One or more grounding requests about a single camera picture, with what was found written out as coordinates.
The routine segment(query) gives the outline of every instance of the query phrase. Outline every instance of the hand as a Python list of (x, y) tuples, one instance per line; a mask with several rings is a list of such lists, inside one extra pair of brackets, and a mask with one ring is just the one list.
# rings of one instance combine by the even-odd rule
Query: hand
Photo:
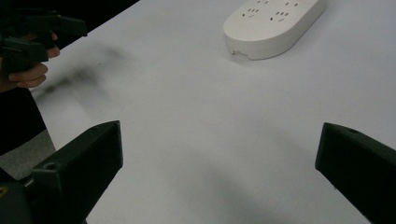
[[(52, 33), (52, 39), (56, 40), (58, 37), (55, 33)], [(36, 38), (36, 35), (29, 34), (25, 36), (23, 39), (33, 40)], [(60, 55), (61, 51), (57, 46), (52, 49), (47, 50), (47, 55), (50, 58), (57, 57)], [(0, 93), (4, 91), (10, 91), (16, 87), (20, 88), (34, 88), (39, 86), (46, 80), (46, 73), (49, 71), (48, 67), (43, 63), (32, 63), (32, 67), (28, 70), (21, 71), (18, 73), (12, 74), (3, 74), (1, 64), (3, 62), (3, 58), (0, 57)]]

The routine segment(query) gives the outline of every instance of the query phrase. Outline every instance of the finger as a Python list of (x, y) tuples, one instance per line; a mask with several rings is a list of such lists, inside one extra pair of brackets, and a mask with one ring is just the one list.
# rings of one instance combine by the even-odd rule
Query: finger
[[(50, 33), (50, 36), (51, 36), (52, 40), (57, 40), (58, 39), (58, 36), (53, 31), (49, 31), (49, 33)], [(36, 33), (29, 32), (22, 39), (24, 39), (24, 40), (34, 40), (36, 38), (37, 38), (37, 34)]]
[(20, 88), (34, 88), (41, 85), (41, 83), (43, 83), (46, 79), (47, 77), (45, 75), (42, 75), (29, 81), (18, 82), (17, 86)]
[(48, 71), (49, 71), (48, 67), (43, 63), (34, 63), (32, 68), (25, 71), (21, 71), (19, 73), (10, 74), (8, 76), (8, 79), (14, 82), (30, 81), (43, 76)]
[(56, 45), (52, 49), (47, 49), (47, 55), (48, 55), (49, 58), (57, 57), (60, 54), (61, 54), (61, 50)]

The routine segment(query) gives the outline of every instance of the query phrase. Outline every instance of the electrical outlet socket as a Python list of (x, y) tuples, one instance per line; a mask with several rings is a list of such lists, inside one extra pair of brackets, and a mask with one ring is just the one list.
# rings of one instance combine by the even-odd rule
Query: electrical outlet socket
[(224, 22), (227, 50), (261, 60), (290, 49), (323, 13), (326, 0), (248, 0)]

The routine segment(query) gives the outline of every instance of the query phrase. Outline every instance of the white table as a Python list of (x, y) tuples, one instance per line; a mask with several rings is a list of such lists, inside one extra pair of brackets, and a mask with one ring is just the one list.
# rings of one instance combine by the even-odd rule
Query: white table
[(124, 166), (90, 224), (369, 223), (315, 159), (324, 122), (396, 148), (395, 1), (328, 0), (261, 61), (225, 47), (244, 3), (141, 0), (47, 63), (33, 94), (57, 148), (121, 124)]

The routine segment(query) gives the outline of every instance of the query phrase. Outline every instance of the black plastic object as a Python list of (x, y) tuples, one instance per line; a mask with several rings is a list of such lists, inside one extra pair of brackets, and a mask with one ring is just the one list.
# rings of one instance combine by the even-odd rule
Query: black plastic object
[(356, 130), (324, 123), (315, 166), (371, 223), (396, 223), (394, 149)]
[(0, 223), (34, 224), (23, 184), (0, 183)]
[[(55, 8), (61, 15), (84, 20), (88, 32), (98, 28), (103, 23), (116, 17), (138, 0), (114, 0), (84, 3), (81, 0), (53, 1), (53, 0), (14, 0), (20, 7)], [(59, 37), (55, 43), (63, 49), (79, 39), (78, 35), (70, 35), (63, 31), (55, 32)]]
[(0, 184), (0, 223), (84, 223), (122, 163), (120, 122), (96, 125), (38, 164), (23, 189)]
[[(16, 7), (12, 0), (0, 0), (0, 56), (4, 58), (2, 70), (20, 72), (31, 62), (49, 60), (46, 49), (55, 46), (51, 32), (86, 36), (85, 21), (60, 15), (55, 10), (38, 7)], [(21, 37), (35, 33), (34, 41)]]

